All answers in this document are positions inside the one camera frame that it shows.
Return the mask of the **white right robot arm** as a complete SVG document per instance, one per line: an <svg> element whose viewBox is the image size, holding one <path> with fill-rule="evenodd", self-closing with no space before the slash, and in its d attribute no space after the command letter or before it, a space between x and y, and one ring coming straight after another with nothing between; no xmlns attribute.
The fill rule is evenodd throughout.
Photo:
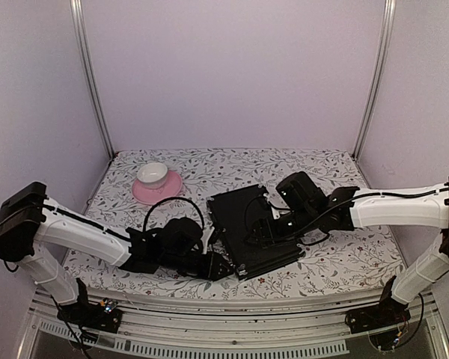
<svg viewBox="0 0 449 359"><path fill-rule="evenodd" d="M435 227L440 234L428 249L383 289L372 320L387 326L421 291L449 272L449 177L423 188L376 190L357 186L336 188L324 195L303 172L289 175L277 191L287 204L270 219L246 227L247 239L271 247L319 230L353 231L379 225Z"/></svg>

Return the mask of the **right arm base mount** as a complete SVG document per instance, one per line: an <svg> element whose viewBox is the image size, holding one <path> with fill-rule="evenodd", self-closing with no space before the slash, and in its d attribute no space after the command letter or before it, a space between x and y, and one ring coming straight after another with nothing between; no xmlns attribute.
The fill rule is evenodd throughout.
<svg viewBox="0 0 449 359"><path fill-rule="evenodd" d="M346 312L344 322L352 334L397 325L407 322L411 318L408 310L409 305L401 304L391 297L391 289L395 280L396 276L393 276L386 283L378 304Z"/></svg>

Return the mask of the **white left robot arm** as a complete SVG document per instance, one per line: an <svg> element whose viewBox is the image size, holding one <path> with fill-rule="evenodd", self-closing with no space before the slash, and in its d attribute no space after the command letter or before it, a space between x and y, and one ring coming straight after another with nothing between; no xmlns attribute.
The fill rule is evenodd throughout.
<svg viewBox="0 0 449 359"><path fill-rule="evenodd" d="M91 324L96 308L86 286L71 277L45 248L55 244L89 254L132 273L174 269L198 279L217 281L233 266L207 245L215 229L191 218L171 219L164 227L113 228L61 206L46 186L33 182L0 207L0 260L15 263L43 287L81 325Z"/></svg>

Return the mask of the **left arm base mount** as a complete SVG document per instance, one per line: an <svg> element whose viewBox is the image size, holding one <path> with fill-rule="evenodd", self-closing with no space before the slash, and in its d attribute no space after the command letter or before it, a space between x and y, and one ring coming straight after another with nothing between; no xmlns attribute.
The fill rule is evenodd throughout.
<svg viewBox="0 0 449 359"><path fill-rule="evenodd" d="M77 302L68 305L59 304L57 318L80 328L116 334L123 316L123 311L118 308L118 301L104 298L99 303L93 304L88 300L86 285L78 278L76 281L79 294Z"/></svg>

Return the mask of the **black poker set case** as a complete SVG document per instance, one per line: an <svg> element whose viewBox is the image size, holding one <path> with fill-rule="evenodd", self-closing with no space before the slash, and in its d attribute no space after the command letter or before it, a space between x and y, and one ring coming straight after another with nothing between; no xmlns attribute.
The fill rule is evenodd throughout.
<svg viewBox="0 0 449 359"><path fill-rule="evenodd" d="M301 248L289 241L265 243L264 225L273 220L261 185L217 194L207 201L213 224L223 230L221 241L240 280L259 277L297 261Z"/></svg>

